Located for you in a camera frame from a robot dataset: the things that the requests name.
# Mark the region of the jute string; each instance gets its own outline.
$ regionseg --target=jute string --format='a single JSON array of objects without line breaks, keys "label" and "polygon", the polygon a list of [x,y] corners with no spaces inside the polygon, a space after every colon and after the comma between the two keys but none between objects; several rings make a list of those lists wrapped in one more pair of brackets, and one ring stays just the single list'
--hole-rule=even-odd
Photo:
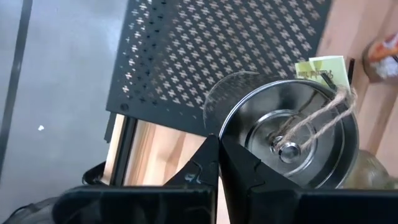
[{"label": "jute string", "polygon": [[[298,109],[298,112],[301,113],[314,99],[314,97],[318,94],[317,91],[312,91],[312,94],[310,98]],[[295,116],[291,116],[288,118],[288,120],[279,128],[278,131],[272,133],[269,137],[269,139],[275,139],[277,136],[282,135],[285,133],[290,126],[290,124],[294,121]]]},{"label": "jute string", "polygon": [[[348,100],[349,107],[346,111],[342,112],[335,118],[333,118],[331,121],[326,123],[317,133],[311,135],[309,139],[300,145],[300,148],[302,151],[304,151],[307,147],[311,145],[314,141],[316,141],[322,134],[324,134],[329,128],[333,127],[337,122],[339,122],[341,119],[344,117],[350,115],[354,110],[356,106],[356,100],[358,96],[356,94],[355,89],[351,89],[351,91],[345,87],[339,86],[336,92],[336,95],[332,101],[330,101],[327,105],[322,107],[321,109],[317,110],[316,112],[310,114],[308,117],[297,123],[295,126],[290,128],[285,134],[284,137],[277,143],[276,149],[280,149],[281,146],[283,146],[285,143],[289,142],[292,137],[294,137],[297,133],[297,131],[305,126],[306,124],[310,123],[312,120],[314,120],[316,117],[320,116],[321,114],[330,111],[340,103],[344,102],[345,100]],[[279,131],[277,132],[278,134],[284,133],[289,124],[292,122],[292,119],[288,119],[285,124],[283,124]]]}]

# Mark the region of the perforated metal panel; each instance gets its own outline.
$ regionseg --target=perforated metal panel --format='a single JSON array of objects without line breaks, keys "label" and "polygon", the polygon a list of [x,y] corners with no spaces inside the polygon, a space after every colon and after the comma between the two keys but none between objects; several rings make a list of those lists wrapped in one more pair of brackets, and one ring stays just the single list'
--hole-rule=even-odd
[{"label": "perforated metal panel", "polygon": [[207,135],[212,86],[239,71],[293,78],[313,57],[331,0],[132,0],[107,110]]}]

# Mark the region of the light wood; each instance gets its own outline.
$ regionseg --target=light wood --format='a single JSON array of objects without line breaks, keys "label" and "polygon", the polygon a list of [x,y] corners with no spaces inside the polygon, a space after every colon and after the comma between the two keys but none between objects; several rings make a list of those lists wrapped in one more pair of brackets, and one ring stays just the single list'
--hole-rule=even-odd
[{"label": "light wood", "polygon": [[114,121],[111,142],[109,143],[109,151],[108,155],[106,156],[104,174],[101,179],[101,181],[104,182],[105,184],[109,184],[109,182],[111,181],[114,158],[116,157],[116,152],[119,145],[119,139],[123,128],[124,119],[125,117],[123,115],[117,114],[116,119]]},{"label": "light wood", "polygon": [[[317,55],[355,58],[353,86],[358,92],[356,112],[360,148],[377,153],[393,175],[398,175],[398,88],[370,83],[361,62],[363,50],[378,36],[398,31],[398,6],[393,0],[334,0]],[[127,169],[126,185],[162,185],[178,172],[204,138],[139,121]],[[114,156],[109,148],[108,163]],[[218,223],[228,223],[220,187]]]}]

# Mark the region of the metal tin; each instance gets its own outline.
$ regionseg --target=metal tin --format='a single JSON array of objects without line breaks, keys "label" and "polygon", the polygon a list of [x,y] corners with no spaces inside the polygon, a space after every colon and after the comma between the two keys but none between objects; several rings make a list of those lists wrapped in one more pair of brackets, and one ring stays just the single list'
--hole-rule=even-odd
[{"label": "metal tin", "polygon": [[310,147],[299,145],[336,115],[347,110],[340,104],[302,127],[281,150],[274,145],[276,132],[290,119],[289,127],[319,110],[335,91],[309,80],[275,81],[258,73],[236,73],[209,93],[205,103],[206,129],[222,138],[232,136],[267,166],[302,187],[336,188],[349,173],[358,151],[354,116],[343,118]]}]

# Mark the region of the concrete floor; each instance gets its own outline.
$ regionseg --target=concrete floor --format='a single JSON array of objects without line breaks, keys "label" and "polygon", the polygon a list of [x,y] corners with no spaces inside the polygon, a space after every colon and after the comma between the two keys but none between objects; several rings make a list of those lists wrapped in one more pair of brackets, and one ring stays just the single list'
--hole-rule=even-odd
[{"label": "concrete floor", "polygon": [[[126,2],[34,0],[1,175],[0,222],[17,207],[79,185],[84,171],[106,159],[105,104]],[[0,0],[0,118],[21,7],[22,0]]]}]

